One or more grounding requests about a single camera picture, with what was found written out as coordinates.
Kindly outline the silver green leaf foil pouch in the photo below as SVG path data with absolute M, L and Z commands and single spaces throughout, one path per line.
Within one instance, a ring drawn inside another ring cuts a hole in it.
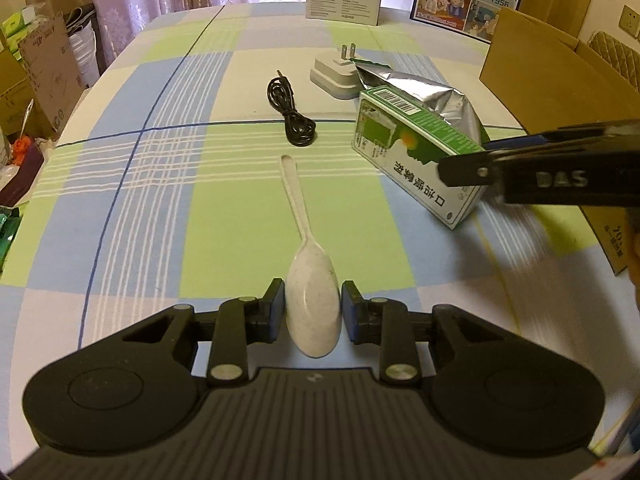
M 489 141 L 488 133 L 468 97 L 449 84 L 393 70 L 390 66 L 354 58 L 364 88 L 393 87 L 418 100 L 431 112 L 480 145 Z

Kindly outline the white speckled plastic spoon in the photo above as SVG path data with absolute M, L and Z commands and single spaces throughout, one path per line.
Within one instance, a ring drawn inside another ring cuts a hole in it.
M 300 245 L 285 278 L 285 321 L 297 348 L 313 359 L 333 351 L 341 333 L 337 278 L 329 255 L 312 234 L 296 162 L 280 158 L 288 202 L 300 234 Z

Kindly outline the green white medicine box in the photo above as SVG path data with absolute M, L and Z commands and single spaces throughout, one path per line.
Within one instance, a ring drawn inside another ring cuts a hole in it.
M 455 229 L 484 194 L 478 185 L 448 186 L 437 171 L 441 159 L 478 153 L 480 144 L 394 87 L 360 93 L 352 148 L 449 229 Z

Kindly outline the white power adapter plug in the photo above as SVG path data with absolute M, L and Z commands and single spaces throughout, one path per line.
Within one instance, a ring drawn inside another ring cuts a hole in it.
M 354 62 L 356 44 L 342 44 L 338 50 L 318 54 L 309 79 L 338 100 L 356 99 L 363 85 Z

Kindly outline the brown cardboard box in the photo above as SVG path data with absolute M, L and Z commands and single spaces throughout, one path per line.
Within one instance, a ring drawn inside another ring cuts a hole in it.
M 482 83 L 527 136 L 597 122 L 639 122 L 639 93 L 566 32 L 524 13 L 501 12 Z M 616 271 L 639 279 L 639 204 L 581 206 Z

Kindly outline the cardboard pile left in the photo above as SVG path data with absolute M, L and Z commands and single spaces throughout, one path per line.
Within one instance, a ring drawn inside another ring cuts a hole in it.
M 9 39 L 1 38 L 1 130 L 7 136 L 19 133 L 32 104 L 26 132 L 56 140 L 87 85 L 62 14 L 38 15 L 26 30 L 16 53 Z

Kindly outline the beige wall socket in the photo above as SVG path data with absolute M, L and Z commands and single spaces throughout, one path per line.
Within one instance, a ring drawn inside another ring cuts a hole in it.
M 640 32 L 640 13 L 625 4 L 620 14 L 618 27 L 632 38 L 638 39 Z

